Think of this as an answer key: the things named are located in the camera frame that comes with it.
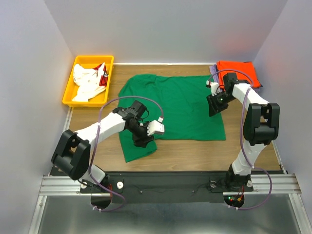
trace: white towel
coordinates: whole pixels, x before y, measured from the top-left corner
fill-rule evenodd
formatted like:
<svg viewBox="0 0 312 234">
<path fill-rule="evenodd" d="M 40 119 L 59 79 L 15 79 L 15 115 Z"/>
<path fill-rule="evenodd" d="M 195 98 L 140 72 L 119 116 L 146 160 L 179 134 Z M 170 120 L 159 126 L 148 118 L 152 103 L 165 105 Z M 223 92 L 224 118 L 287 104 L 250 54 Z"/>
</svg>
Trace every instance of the white towel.
<svg viewBox="0 0 312 234">
<path fill-rule="evenodd" d="M 100 80 L 105 73 L 105 63 L 98 70 L 84 69 L 79 64 L 74 66 L 74 82 L 79 86 L 77 95 L 73 101 L 88 102 L 99 93 L 106 89 L 106 86 L 100 86 Z"/>
</svg>

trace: wooden table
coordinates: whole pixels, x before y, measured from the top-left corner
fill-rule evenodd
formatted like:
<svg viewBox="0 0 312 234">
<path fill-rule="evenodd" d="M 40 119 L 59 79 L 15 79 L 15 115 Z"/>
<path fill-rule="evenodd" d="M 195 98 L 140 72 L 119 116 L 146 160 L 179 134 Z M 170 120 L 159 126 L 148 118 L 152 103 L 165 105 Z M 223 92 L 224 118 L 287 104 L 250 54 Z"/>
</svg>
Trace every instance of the wooden table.
<svg viewBox="0 0 312 234">
<path fill-rule="evenodd" d="M 116 98 L 126 81 L 137 74 L 160 76 L 208 75 L 208 66 L 114 66 L 109 99 Z M 112 103 L 103 117 L 117 107 Z M 239 123 L 242 105 L 234 100 L 222 112 L 226 141 L 157 140 L 158 150 L 145 158 L 125 163 L 118 134 L 99 144 L 95 164 L 105 171 L 213 171 L 227 170 L 239 151 Z M 85 128 L 98 119 L 99 109 L 75 108 L 70 129 Z M 256 166 L 279 170 L 272 145 L 259 156 Z"/>
</svg>

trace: wire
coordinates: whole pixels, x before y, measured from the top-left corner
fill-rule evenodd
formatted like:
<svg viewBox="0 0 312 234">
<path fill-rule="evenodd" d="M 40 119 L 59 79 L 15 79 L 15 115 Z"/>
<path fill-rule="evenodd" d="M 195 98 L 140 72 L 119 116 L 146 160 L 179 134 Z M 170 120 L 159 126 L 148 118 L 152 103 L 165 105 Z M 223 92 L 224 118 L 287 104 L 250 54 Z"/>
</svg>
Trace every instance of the wire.
<svg viewBox="0 0 312 234">
<path fill-rule="evenodd" d="M 223 70 L 217 71 L 217 72 L 214 73 L 214 74 L 211 74 L 211 76 L 208 78 L 209 84 L 210 84 L 210 82 L 211 82 L 211 79 L 212 79 L 215 75 L 219 74 L 220 72 L 237 72 L 237 73 L 240 73 L 240 74 L 242 74 L 242 75 L 244 75 L 245 77 L 248 78 L 248 80 L 250 81 L 252 87 L 254 86 L 254 81 L 253 81 L 246 73 L 243 73 L 243 72 L 241 72 L 241 71 L 239 71 L 239 70 L 234 70 L 234 69 L 223 69 Z"/>
<path fill-rule="evenodd" d="M 89 172 L 89 175 L 90 175 L 91 179 L 92 179 L 100 188 L 102 188 L 103 190 L 105 190 L 105 191 L 107 191 L 107 192 L 109 192 L 109 193 L 111 193 L 111 194 L 113 194 L 113 195 L 115 195 L 115 196 L 120 197 L 120 198 L 122 199 L 123 203 L 121 203 L 119 206 L 117 206 L 117 207 L 115 207 L 115 208 L 112 208 L 112 209 L 110 209 L 110 210 L 105 210 L 105 209 L 102 210 L 102 209 L 99 209 L 99 208 L 97 208 L 97 207 L 95 207 L 95 206 L 93 207 L 93 209 L 95 209 L 95 210 L 97 210 L 97 211 L 100 211 L 100 212 L 115 211 L 115 210 L 121 208 L 121 207 L 126 203 L 126 199 L 125 199 L 125 197 L 124 197 L 123 195 L 118 194 L 118 193 L 116 193 L 116 192 L 114 192 L 114 191 L 112 191 L 112 190 L 110 190 L 110 189 L 104 187 L 103 185 L 101 185 L 101 184 L 93 177 L 93 175 L 92 175 L 92 173 L 91 173 L 91 168 L 92 168 L 92 165 L 93 165 L 93 162 L 94 162 L 94 158 L 95 158 L 95 155 L 96 155 L 96 151 L 97 151 L 97 147 L 98 147 L 98 138 L 99 138 L 99 132 L 100 132 L 100 129 L 101 129 L 101 126 L 100 126 L 100 125 L 101 125 L 101 116 L 102 116 L 103 109 L 104 109 L 106 106 L 108 106 L 109 104 L 111 104 L 112 102 L 117 101 L 117 100 L 120 100 L 120 99 L 125 99 L 125 98 L 140 98 L 140 99 L 144 99 L 144 100 L 148 100 L 148 101 L 153 102 L 153 103 L 160 109 L 160 113 L 161 113 L 160 117 L 161 117 L 162 119 L 164 119 L 164 112 L 163 112 L 161 106 L 160 106 L 157 102 L 155 102 L 154 100 L 149 99 L 149 98 L 147 98 L 147 97 L 141 97 L 141 96 L 123 96 L 123 97 L 117 97 L 117 98 L 115 98 L 115 99 L 113 99 L 113 100 L 107 102 L 105 105 L 103 105 L 103 106 L 101 107 L 101 109 L 100 109 L 100 111 L 99 111 L 99 115 L 98 115 L 97 136 L 96 136 L 96 138 L 95 138 L 94 149 L 93 149 L 93 152 L 92 152 L 92 157 L 91 157 L 90 165 L 89 165 L 89 168 L 88 168 L 88 172 Z"/>
<path fill-rule="evenodd" d="M 214 182 L 215 185 L 216 185 L 217 187 L 219 187 L 219 186 L 222 186 L 222 181 L 223 181 L 223 180 L 224 180 L 224 178 L 220 178 L 220 179 L 216 182 L 216 181 L 214 181 L 214 180 L 210 180 L 210 178 L 209 178 L 209 182 L 206 183 L 206 189 L 207 189 L 208 191 L 212 192 L 213 188 L 210 186 L 211 183 Z"/>
<path fill-rule="evenodd" d="M 83 183 L 82 181 L 80 181 L 79 179 L 77 180 L 80 184 L 83 184 L 83 185 L 85 185 L 85 186 L 88 186 L 88 184 L 87 183 Z"/>
<path fill-rule="evenodd" d="M 224 85 L 223 85 L 223 84 L 219 85 L 219 86 L 217 87 L 217 89 L 216 89 L 216 92 L 218 92 L 218 89 L 219 89 L 221 86 L 223 86 L 223 87 L 224 87 Z"/>
<path fill-rule="evenodd" d="M 239 188 L 239 190 L 238 190 L 238 194 L 237 194 L 235 197 L 238 197 L 238 196 L 239 196 L 240 189 L 242 189 L 242 193 L 243 193 L 243 192 L 244 192 L 244 186 L 242 185 L 242 187 L 241 187 L 241 188 Z"/>
<path fill-rule="evenodd" d="M 243 147 L 243 121 L 244 121 L 244 114 L 245 114 L 245 104 L 246 104 L 246 101 L 247 101 L 247 96 L 248 96 L 248 93 L 250 91 L 250 87 L 249 89 L 247 90 L 246 94 L 245 94 L 245 97 L 244 97 L 244 101 L 243 101 L 243 109 L 242 109 L 242 115 L 241 115 L 241 118 L 240 118 L 240 129 L 239 129 L 239 142 L 240 142 L 240 148 L 242 150 L 242 153 L 244 155 L 244 158 L 245 160 L 247 161 L 248 165 L 250 167 L 252 167 L 253 169 L 257 169 L 257 170 L 262 170 L 269 178 L 269 181 L 270 181 L 270 189 L 269 189 L 269 193 L 267 195 L 267 197 L 259 204 L 255 205 L 255 206 L 251 206 L 251 207 L 246 207 L 246 208 L 238 208 L 238 207 L 233 207 L 233 206 L 230 206 L 230 207 L 233 207 L 235 209 L 238 209 L 238 210 L 251 210 L 251 209 L 254 209 L 254 208 L 257 208 L 259 206 L 262 206 L 264 203 L 266 203 L 271 195 L 271 192 L 272 192 L 272 179 L 271 179 L 271 176 L 270 174 L 264 170 L 263 168 L 260 168 L 260 167 L 255 167 L 252 165 L 252 163 L 249 161 L 247 155 L 246 155 L 246 152 L 244 150 L 244 147 Z"/>
<path fill-rule="evenodd" d="M 108 188 L 110 189 L 110 190 L 113 190 L 113 186 L 110 184 L 110 185 L 108 185 Z M 112 193 L 110 193 L 109 194 L 110 195 L 110 197 L 111 197 L 111 200 L 113 199 L 113 194 Z"/>
<path fill-rule="evenodd" d="M 242 189 L 243 189 L 243 192 L 242 192 L 242 195 L 240 196 L 240 199 L 242 199 L 243 195 L 244 195 L 244 186 L 242 186 Z"/>
<path fill-rule="evenodd" d="M 146 118 L 150 115 L 149 110 L 146 109 L 146 112 L 147 112 L 147 116 L 144 117 L 144 118 L 139 118 L 139 119 L 138 119 L 139 121 L 142 121 L 142 120 L 146 119 Z"/>
</svg>

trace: white wall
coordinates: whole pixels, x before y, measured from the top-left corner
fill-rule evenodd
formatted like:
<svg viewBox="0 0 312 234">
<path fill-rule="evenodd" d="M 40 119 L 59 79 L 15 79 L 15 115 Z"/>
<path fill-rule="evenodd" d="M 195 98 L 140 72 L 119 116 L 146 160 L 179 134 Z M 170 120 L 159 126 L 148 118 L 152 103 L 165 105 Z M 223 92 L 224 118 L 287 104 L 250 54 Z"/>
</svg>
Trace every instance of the white wall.
<svg viewBox="0 0 312 234">
<path fill-rule="evenodd" d="M 286 0 L 45 0 L 71 52 L 115 62 L 251 61 Z"/>
<path fill-rule="evenodd" d="M 254 60 L 261 95 L 281 107 L 281 159 L 296 173 L 312 221 L 312 1 L 289 0 Z"/>
<path fill-rule="evenodd" d="M 0 233 L 28 233 L 73 57 L 42 0 L 0 3 Z"/>
</svg>

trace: yellow tray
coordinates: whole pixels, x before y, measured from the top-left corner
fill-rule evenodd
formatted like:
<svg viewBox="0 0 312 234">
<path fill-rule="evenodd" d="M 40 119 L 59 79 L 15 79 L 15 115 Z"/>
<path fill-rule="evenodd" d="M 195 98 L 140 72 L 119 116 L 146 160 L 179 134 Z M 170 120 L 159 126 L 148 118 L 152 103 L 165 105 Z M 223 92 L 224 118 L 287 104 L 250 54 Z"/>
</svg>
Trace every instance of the yellow tray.
<svg viewBox="0 0 312 234">
<path fill-rule="evenodd" d="M 74 66 L 76 64 L 81 65 L 83 68 L 94 68 L 105 62 L 106 70 L 108 73 L 107 86 L 104 92 L 96 95 L 94 98 L 89 99 L 88 102 L 72 101 L 77 95 L 78 85 L 74 83 L 73 73 Z M 70 77 L 66 86 L 66 90 L 63 96 L 63 104 L 70 107 L 101 107 L 108 99 L 109 84 L 111 82 L 112 70 L 113 70 L 114 56 L 111 55 L 79 55 L 75 58 L 75 62 L 70 73 Z"/>
</svg>

